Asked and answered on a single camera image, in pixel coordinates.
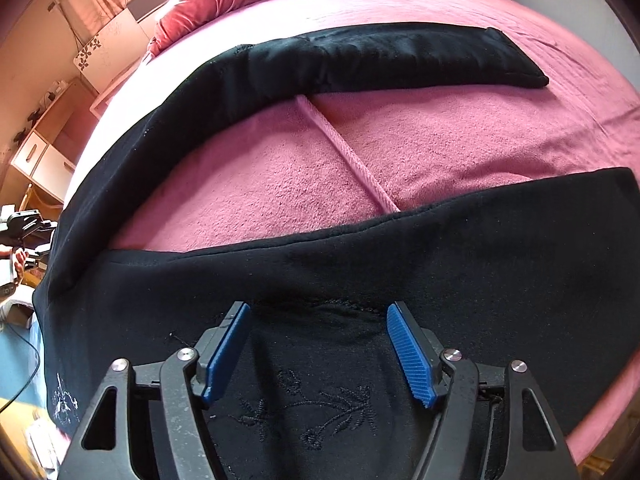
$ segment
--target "drawer handle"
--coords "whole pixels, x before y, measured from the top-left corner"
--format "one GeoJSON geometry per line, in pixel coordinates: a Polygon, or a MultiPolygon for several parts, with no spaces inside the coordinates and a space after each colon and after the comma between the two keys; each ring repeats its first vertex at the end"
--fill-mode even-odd
{"type": "Polygon", "coordinates": [[[36,152],[38,145],[34,144],[33,147],[31,148],[31,151],[29,152],[29,155],[27,155],[27,162],[31,162],[31,159],[33,158],[33,154],[36,152]]]}

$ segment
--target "wall decoration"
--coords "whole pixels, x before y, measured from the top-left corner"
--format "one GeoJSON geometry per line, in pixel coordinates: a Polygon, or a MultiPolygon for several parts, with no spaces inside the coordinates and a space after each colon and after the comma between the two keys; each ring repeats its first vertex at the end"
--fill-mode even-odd
{"type": "Polygon", "coordinates": [[[146,34],[125,9],[80,49],[74,65],[98,92],[103,92],[119,73],[144,55],[147,43],[146,34]]]}

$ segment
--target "black cable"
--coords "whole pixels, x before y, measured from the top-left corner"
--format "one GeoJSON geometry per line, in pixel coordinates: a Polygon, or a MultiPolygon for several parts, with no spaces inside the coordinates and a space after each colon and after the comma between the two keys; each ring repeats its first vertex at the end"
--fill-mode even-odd
{"type": "MultiPolygon", "coordinates": [[[[66,15],[65,9],[63,9],[63,7],[62,7],[62,3],[60,3],[58,0],[53,0],[53,1],[55,3],[56,7],[58,8],[58,10],[60,11],[60,13],[62,14],[62,17],[65,19],[66,24],[69,27],[69,30],[74,35],[74,39],[76,40],[76,50],[78,51],[78,54],[80,54],[80,51],[84,47],[84,43],[82,42],[82,40],[80,39],[80,37],[76,33],[76,30],[73,28],[73,25],[71,25],[71,21],[69,20],[69,17],[66,15]]],[[[80,81],[82,81],[83,79],[89,85],[91,84],[91,83],[89,83],[88,79],[84,77],[84,75],[82,74],[82,71],[80,71],[80,81]]]]}
{"type": "Polygon", "coordinates": [[[38,349],[35,346],[33,346],[29,341],[27,341],[25,338],[23,338],[20,334],[18,334],[15,331],[15,328],[11,326],[11,323],[5,323],[5,325],[7,325],[14,332],[15,335],[17,335],[20,339],[22,339],[25,343],[27,343],[27,345],[33,348],[33,351],[36,352],[37,362],[36,362],[35,370],[31,374],[31,377],[29,377],[27,382],[24,383],[24,386],[21,387],[20,390],[18,390],[18,393],[16,393],[11,399],[9,399],[6,402],[6,404],[2,408],[0,408],[0,413],[4,412],[4,410],[6,410],[14,402],[15,399],[20,397],[20,394],[27,389],[27,386],[31,384],[31,381],[33,381],[33,378],[36,376],[36,373],[38,373],[38,370],[40,369],[40,352],[38,352],[38,349]]]}

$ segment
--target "pink fleece blanket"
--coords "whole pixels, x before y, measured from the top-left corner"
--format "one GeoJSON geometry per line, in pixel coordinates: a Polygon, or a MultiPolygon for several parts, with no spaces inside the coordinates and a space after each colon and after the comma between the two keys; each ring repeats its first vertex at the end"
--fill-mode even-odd
{"type": "MultiPolygon", "coordinates": [[[[188,251],[547,176],[609,166],[640,174],[639,95],[590,46],[532,10],[510,0],[266,0],[216,19],[133,75],[90,139],[67,199],[121,134],[204,60],[239,43],[398,21],[500,28],[550,84],[326,94],[277,104],[191,153],[112,246],[188,251]]],[[[638,389],[638,370],[640,355],[569,436],[576,462],[638,389]]]]}

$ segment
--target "pink cord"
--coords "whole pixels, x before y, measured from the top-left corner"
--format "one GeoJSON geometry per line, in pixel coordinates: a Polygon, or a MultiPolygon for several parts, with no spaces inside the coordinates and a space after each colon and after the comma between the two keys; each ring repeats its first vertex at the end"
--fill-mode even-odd
{"type": "Polygon", "coordinates": [[[326,117],[322,115],[309,99],[304,95],[296,97],[296,102],[305,115],[313,121],[313,123],[320,128],[320,130],[329,139],[334,148],[340,153],[340,156],[347,163],[347,166],[353,172],[360,184],[371,197],[378,203],[380,209],[385,213],[396,213],[400,211],[398,206],[391,200],[391,197],[386,193],[380,183],[376,180],[369,169],[360,160],[360,157],[351,149],[342,136],[331,126],[331,123],[326,120],[326,117]]]}

